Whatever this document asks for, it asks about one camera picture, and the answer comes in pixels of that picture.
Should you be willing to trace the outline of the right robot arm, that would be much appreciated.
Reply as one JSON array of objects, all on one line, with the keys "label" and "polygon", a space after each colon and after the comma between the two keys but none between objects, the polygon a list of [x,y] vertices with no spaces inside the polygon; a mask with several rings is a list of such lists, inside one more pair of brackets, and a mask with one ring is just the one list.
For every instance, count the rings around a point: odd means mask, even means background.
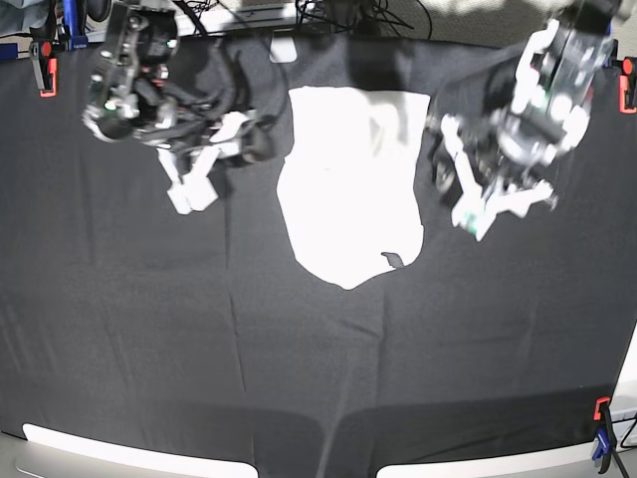
[{"label": "right robot arm", "polygon": [[207,146],[215,159],[235,167],[273,155],[265,123],[249,109],[244,76],[221,40],[208,49],[213,89],[196,95],[169,78],[168,63],[180,35],[182,11],[196,33],[207,31],[183,1],[121,1],[113,4],[100,57],[89,84],[84,124],[105,142],[130,137],[156,148],[158,156],[186,174],[202,163]]}]

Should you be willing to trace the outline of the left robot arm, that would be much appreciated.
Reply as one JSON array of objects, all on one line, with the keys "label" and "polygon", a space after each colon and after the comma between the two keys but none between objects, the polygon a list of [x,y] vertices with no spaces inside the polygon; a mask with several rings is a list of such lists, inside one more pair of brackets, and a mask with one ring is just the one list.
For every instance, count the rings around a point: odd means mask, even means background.
[{"label": "left robot arm", "polygon": [[[626,21],[635,9],[633,1],[575,1],[549,17],[519,51],[444,84],[432,108],[440,139],[432,155],[438,191],[458,186],[484,206],[500,199],[551,201],[553,187],[536,170],[583,139],[593,82],[611,56],[611,23]],[[509,61],[516,69],[498,104],[470,116],[443,110],[445,96]]]}]

